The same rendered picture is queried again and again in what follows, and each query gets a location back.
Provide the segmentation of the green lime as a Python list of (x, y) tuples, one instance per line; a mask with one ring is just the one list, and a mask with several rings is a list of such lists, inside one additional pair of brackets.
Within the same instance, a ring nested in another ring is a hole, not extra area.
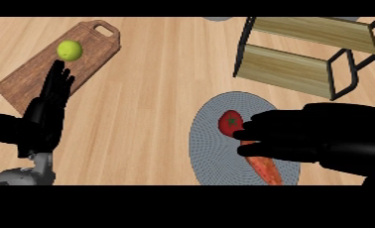
[(57, 45), (57, 56), (65, 61), (75, 61), (84, 53), (82, 46), (78, 42), (65, 40)]

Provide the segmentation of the black wooden tiered shelf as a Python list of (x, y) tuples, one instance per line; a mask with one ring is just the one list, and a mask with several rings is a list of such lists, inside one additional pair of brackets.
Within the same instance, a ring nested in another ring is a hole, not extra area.
[[(357, 71), (375, 61), (375, 20), (360, 23), (330, 17), (248, 17), (237, 44), (233, 76), (330, 101), (351, 92), (358, 83)], [(329, 59), (264, 48), (248, 43), (258, 31), (338, 47)], [(351, 80), (335, 91), (332, 63), (347, 56)]]

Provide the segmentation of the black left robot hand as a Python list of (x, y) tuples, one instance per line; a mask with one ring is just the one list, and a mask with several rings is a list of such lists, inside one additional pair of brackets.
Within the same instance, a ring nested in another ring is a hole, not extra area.
[(75, 77), (60, 60), (45, 76), (39, 95), (31, 100), (23, 117), (0, 114), (0, 143), (17, 147), (17, 157), (50, 153), (60, 143), (65, 108)]

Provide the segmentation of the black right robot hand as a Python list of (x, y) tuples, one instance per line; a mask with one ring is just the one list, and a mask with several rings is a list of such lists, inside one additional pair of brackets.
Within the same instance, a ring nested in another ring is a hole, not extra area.
[(270, 110), (251, 117), (237, 140), (243, 157), (319, 163), (329, 170), (375, 177), (375, 107), (308, 103), (299, 110)]

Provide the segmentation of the red tomato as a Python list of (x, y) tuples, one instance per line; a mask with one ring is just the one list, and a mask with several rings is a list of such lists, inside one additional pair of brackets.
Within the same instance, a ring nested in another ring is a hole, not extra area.
[(227, 110), (218, 119), (218, 130), (227, 137), (243, 129), (243, 118), (237, 111)]

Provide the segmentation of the orange sweet potato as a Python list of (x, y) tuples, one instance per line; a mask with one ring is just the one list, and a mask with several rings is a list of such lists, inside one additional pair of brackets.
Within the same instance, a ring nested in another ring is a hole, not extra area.
[(282, 185), (282, 175), (270, 158), (246, 157), (246, 162), (267, 185)]

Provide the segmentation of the grey round placemat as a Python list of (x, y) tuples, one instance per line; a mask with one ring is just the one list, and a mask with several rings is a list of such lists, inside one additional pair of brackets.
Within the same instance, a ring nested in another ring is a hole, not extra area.
[(218, 130), (218, 120), (227, 110), (237, 111), (248, 122), (255, 114), (276, 108), (264, 98), (242, 91), (221, 93), (203, 104), (189, 133), (196, 179), (202, 185), (267, 185), (246, 159), (237, 155), (240, 142)]

